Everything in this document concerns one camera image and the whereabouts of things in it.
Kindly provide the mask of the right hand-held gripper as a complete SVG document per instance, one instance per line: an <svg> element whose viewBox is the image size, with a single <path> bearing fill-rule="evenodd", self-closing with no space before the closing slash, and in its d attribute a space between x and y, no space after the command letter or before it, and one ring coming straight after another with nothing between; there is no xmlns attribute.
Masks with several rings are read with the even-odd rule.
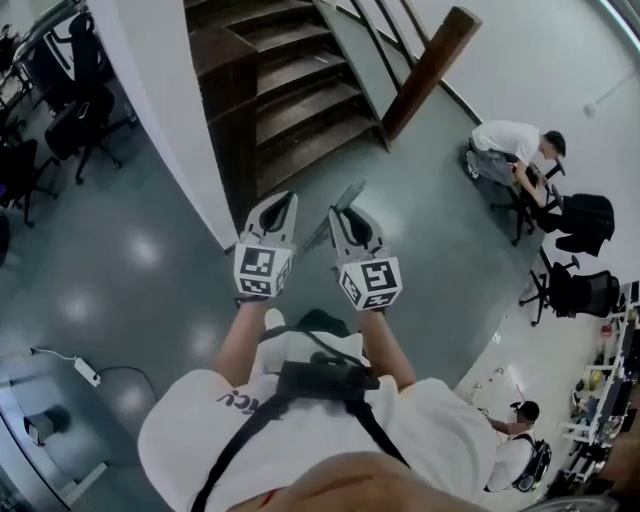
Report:
<svg viewBox="0 0 640 512"><path fill-rule="evenodd" d="M380 224L362 208L335 206L328 211L337 253L337 283L357 311L390 306L403 290L399 260L384 244Z"/></svg>

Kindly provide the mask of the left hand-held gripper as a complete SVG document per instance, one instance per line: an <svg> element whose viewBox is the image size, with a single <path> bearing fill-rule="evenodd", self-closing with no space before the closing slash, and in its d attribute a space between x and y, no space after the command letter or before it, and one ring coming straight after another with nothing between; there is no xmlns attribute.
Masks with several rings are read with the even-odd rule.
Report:
<svg viewBox="0 0 640 512"><path fill-rule="evenodd" d="M249 212L245 232L234 251L234 279L242 296L270 299L282 293L296 252L289 242L297 210L298 196L280 192L265 198ZM272 235L276 240L258 235Z"/></svg>

